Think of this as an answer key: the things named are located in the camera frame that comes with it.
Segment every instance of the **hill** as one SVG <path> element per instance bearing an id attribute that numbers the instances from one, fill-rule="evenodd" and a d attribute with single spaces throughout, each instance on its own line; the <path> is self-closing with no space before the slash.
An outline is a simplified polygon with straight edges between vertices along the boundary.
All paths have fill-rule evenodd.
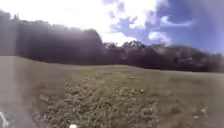
<path id="1" fill-rule="evenodd" d="M 223 74 L 11 59 L 34 119 L 54 128 L 213 128 L 223 117 Z"/>

